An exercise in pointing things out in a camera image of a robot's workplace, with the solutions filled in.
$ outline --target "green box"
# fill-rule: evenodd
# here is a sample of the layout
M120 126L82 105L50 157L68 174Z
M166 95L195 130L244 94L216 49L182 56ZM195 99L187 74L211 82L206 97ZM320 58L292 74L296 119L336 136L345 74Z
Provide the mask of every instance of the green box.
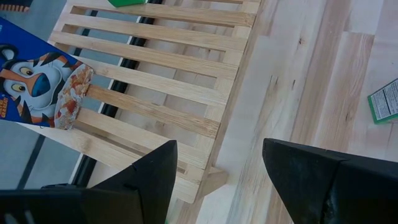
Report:
M368 96L375 124L398 122L398 78Z
M108 0L114 7L130 6L134 4L144 4L145 0Z

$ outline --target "blue cereal box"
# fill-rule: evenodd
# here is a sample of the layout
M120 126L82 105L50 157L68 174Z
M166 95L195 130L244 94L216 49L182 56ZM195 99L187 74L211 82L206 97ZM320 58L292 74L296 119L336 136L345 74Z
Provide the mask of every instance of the blue cereal box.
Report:
M70 129L93 73L0 18L0 119Z

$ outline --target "wooden slatted shelf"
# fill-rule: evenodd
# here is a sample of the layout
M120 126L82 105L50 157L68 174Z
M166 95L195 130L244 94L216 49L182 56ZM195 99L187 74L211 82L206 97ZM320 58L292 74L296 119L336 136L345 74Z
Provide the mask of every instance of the wooden slatted shelf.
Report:
M242 6L238 11L155 4L115 8L107 0L68 0L49 40L62 50L74 46L215 78L214 87L209 88L77 57L93 67L96 75L206 106L204 116L198 116L95 85L91 85L87 93L87 97L119 109L195 133L197 138L194 144L178 142L178 172L174 194L188 203L193 203L226 182L227 174L211 166L211 161L216 157L213 146L215 140L219 141L219 138L222 138L222 135L218 136L221 119L259 7L257 0L214 1L237 3ZM209 34L197 30L84 16L87 9L232 27L233 31L232 35ZM217 50L223 52L224 57L222 61L215 62L147 47L83 37L75 34L79 27ZM25 124L24 126L117 169L127 167L170 139L145 127L138 127L84 108L78 114L76 125L69 131Z

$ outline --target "tony the tiger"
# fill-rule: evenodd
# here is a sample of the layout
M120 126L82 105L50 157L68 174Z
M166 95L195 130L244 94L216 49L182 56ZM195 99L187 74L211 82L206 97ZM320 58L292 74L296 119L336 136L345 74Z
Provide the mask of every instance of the tony the tiger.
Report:
M61 53L49 52L31 60L18 57L18 49L0 44L5 60L0 72L0 92L10 95L25 123L54 127L58 93L81 62L72 64Z

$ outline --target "white label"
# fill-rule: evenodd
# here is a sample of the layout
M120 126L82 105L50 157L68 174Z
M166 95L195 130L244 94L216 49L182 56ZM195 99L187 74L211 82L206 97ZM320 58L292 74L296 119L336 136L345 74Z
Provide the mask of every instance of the white label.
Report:
M376 119L380 120L398 113L398 80L371 95Z

